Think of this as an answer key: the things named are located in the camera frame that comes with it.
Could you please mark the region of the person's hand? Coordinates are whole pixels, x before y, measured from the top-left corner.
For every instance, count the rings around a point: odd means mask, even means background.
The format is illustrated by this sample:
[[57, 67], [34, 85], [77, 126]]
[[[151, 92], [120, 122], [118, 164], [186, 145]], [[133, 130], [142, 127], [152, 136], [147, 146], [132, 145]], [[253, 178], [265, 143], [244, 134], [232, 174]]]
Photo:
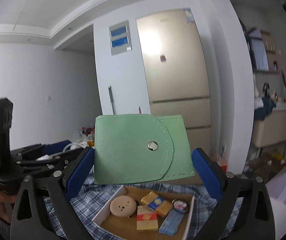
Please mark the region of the person's hand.
[[10, 216], [6, 210], [6, 207], [10, 204], [14, 204], [16, 202], [16, 195], [8, 195], [4, 191], [0, 191], [0, 219], [10, 223]]

